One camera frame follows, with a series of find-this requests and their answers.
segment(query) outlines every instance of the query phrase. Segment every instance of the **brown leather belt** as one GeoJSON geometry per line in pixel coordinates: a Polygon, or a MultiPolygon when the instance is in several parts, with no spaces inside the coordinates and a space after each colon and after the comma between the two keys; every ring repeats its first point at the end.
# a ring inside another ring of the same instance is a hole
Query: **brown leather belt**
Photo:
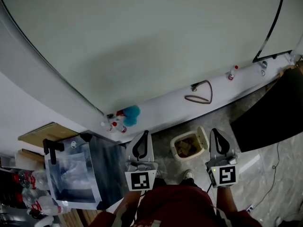
{"type": "Polygon", "coordinates": [[[200,96],[195,96],[195,95],[185,95],[184,98],[187,100],[187,101],[190,101],[190,102],[193,102],[193,103],[198,103],[198,104],[211,104],[212,103],[212,100],[213,100],[213,88],[212,88],[212,85],[210,84],[210,82],[208,80],[205,80],[205,81],[201,81],[199,83],[196,83],[196,84],[193,84],[192,85],[192,88],[191,90],[193,92],[196,92],[197,91],[197,87],[204,84],[204,83],[207,83],[210,87],[210,91],[211,91],[211,96],[210,96],[210,100],[206,99],[206,98],[203,98],[203,97],[200,97],[200,96]]]}

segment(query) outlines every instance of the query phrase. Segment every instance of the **trash can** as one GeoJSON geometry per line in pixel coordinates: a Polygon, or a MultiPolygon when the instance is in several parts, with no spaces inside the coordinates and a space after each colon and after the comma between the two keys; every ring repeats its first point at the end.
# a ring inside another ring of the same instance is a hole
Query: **trash can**
{"type": "Polygon", "coordinates": [[[177,161],[186,161],[199,156],[209,148],[209,141],[203,127],[178,135],[170,141],[170,150],[177,161]]]}

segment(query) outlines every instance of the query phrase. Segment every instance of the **whiteboard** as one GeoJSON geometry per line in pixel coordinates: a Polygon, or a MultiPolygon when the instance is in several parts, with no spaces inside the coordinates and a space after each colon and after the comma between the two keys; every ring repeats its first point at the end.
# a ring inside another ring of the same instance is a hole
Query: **whiteboard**
{"type": "Polygon", "coordinates": [[[111,113],[250,64],[280,0],[4,2],[51,65],[111,113]]]}
{"type": "Polygon", "coordinates": [[[259,57],[293,50],[303,34],[303,0],[283,0],[275,28],[259,57]]]}

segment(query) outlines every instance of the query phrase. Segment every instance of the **white trash bin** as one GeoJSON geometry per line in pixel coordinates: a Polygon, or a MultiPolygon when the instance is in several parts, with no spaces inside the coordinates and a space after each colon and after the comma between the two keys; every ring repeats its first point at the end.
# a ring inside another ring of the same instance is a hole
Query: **white trash bin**
{"type": "Polygon", "coordinates": [[[177,161],[186,161],[189,159],[192,159],[194,157],[199,156],[200,154],[203,153],[206,149],[209,148],[209,141],[207,138],[207,135],[204,131],[204,129],[201,126],[198,126],[197,131],[190,131],[186,132],[184,134],[181,134],[175,138],[173,138],[170,141],[170,150],[172,152],[172,155],[177,161]],[[188,143],[183,143],[181,141],[187,141],[191,142],[190,144],[188,143]],[[187,147],[188,145],[191,145],[191,148],[196,148],[195,152],[191,152],[190,155],[183,157],[183,153],[180,154],[180,149],[184,151],[188,151],[187,147]]]}

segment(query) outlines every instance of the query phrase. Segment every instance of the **brown strap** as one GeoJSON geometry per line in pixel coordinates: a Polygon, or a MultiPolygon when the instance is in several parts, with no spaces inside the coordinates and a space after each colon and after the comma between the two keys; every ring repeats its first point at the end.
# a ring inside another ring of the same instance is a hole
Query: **brown strap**
{"type": "Polygon", "coordinates": [[[206,99],[206,98],[203,98],[203,97],[200,97],[200,96],[195,96],[195,95],[185,95],[184,98],[187,100],[187,101],[190,101],[190,102],[193,102],[193,103],[198,103],[198,104],[211,104],[212,101],[213,101],[213,88],[212,88],[212,85],[210,84],[209,81],[205,80],[205,81],[202,81],[202,82],[199,82],[196,86],[195,86],[195,89],[204,84],[204,83],[207,83],[210,87],[210,91],[211,91],[211,96],[210,96],[210,100],[206,99]],[[195,98],[197,99],[200,99],[200,100],[203,100],[205,102],[201,102],[201,101],[197,101],[195,100],[195,98]]]}

